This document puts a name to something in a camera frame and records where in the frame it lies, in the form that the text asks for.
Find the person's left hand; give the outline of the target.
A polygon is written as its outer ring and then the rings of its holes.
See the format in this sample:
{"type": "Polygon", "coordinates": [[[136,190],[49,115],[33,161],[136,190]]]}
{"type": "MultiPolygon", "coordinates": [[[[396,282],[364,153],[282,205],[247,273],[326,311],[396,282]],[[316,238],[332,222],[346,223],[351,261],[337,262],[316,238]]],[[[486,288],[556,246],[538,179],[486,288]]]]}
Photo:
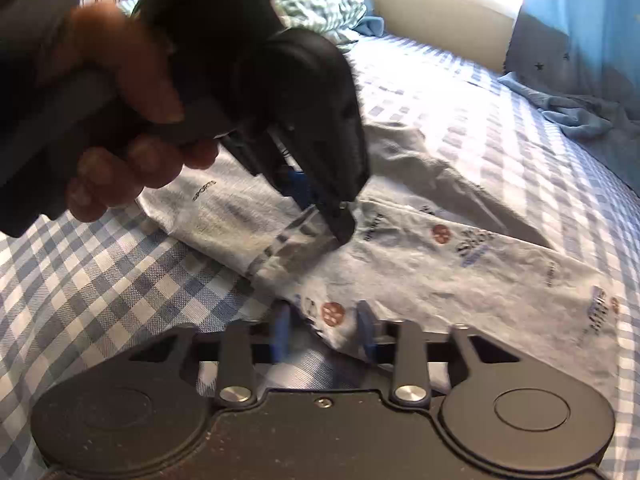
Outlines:
{"type": "MultiPolygon", "coordinates": [[[[114,3],[98,2],[70,11],[61,36],[42,66],[42,79],[58,78],[84,64],[110,73],[124,100],[143,118],[166,125],[183,120],[183,107],[169,77],[168,49],[143,24],[114,3]]],[[[161,188],[184,167],[207,169],[218,155],[213,139],[175,145],[142,134],[124,156],[102,146],[79,157],[66,185],[67,209],[81,222],[132,203],[144,188],[161,188]]]]}

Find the dark sleeve forearm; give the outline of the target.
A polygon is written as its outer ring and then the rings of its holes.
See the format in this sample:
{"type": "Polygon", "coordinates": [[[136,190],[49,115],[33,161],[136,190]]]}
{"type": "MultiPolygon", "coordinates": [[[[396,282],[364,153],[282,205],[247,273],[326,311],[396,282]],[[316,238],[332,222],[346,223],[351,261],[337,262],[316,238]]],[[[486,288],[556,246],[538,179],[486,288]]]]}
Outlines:
{"type": "Polygon", "coordinates": [[[22,236],[66,211],[80,154],[125,151],[138,116],[95,67],[40,82],[38,63],[78,0],[1,0],[1,231],[22,236]]]}

